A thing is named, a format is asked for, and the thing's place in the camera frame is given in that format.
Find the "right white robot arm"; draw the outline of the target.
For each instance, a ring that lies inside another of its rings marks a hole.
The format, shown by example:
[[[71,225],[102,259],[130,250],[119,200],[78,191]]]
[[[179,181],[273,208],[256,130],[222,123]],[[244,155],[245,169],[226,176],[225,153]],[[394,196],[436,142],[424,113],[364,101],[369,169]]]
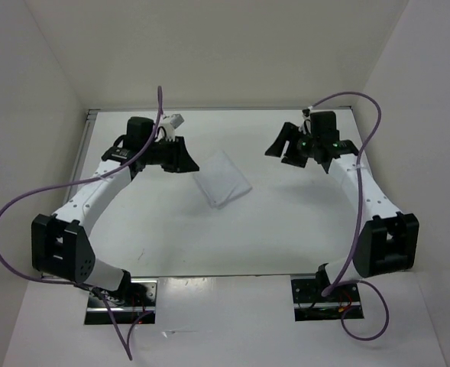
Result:
[[[357,211],[353,246],[344,259],[320,265],[315,291],[333,300],[342,284],[413,267],[419,220],[403,213],[380,189],[361,162],[361,152],[350,140],[342,140],[331,111],[304,110],[304,122],[283,124],[266,150],[282,163],[304,168],[310,160],[319,164],[346,195]]]

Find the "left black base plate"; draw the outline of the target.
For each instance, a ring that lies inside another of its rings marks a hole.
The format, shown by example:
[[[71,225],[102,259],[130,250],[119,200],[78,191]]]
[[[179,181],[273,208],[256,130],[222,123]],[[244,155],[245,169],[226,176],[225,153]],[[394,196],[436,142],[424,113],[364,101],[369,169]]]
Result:
[[[110,306],[117,324],[155,324],[158,280],[156,278],[132,278],[136,293],[126,298],[117,298],[114,293],[100,291]],[[89,326],[109,325],[112,320],[107,307],[98,294],[89,293],[84,324]]]

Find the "white skirt cloth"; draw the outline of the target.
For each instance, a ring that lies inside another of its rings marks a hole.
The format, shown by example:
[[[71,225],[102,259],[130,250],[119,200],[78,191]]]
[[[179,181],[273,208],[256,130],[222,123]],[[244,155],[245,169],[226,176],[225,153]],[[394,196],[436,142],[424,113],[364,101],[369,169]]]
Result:
[[[224,151],[208,158],[193,174],[193,179],[213,209],[222,209],[252,190],[247,178]]]

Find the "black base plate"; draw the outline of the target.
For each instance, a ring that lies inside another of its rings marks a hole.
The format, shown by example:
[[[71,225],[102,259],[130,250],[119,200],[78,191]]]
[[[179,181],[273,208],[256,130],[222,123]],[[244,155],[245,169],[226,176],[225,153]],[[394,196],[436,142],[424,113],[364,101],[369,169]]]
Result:
[[[290,285],[293,297],[294,317],[300,321],[363,319],[361,299],[354,285],[337,287],[327,297],[321,295],[314,274],[292,276]]]
[[[100,291],[110,306],[117,324],[155,324],[158,280],[156,278],[132,278],[136,293],[126,298],[117,298],[114,293]],[[112,320],[107,307],[98,294],[89,293],[84,324],[89,326],[109,325]]]

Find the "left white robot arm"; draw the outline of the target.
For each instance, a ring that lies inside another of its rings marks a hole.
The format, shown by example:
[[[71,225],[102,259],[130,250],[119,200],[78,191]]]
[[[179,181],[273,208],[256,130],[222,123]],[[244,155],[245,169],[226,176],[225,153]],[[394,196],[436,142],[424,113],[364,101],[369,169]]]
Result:
[[[184,122],[173,114],[157,124],[131,117],[125,134],[102,155],[88,183],[53,214],[39,214],[31,223],[31,259],[34,269],[76,286],[105,294],[114,305],[124,305],[144,294],[131,274],[99,259],[89,235],[110,202],[148,165],[173,174],[197,172],[185,140],[176,135]]]

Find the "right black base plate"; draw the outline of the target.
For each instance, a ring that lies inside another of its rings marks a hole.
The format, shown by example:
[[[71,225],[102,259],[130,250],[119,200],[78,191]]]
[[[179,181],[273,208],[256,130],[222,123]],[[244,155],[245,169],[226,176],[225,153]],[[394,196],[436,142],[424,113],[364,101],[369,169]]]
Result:
[[[300,321],[363,319],[361,299],[354,285],[337,287],[327,297],[321,295],[314,274],[292,276],[290,285],[293,297],[294,317]]]

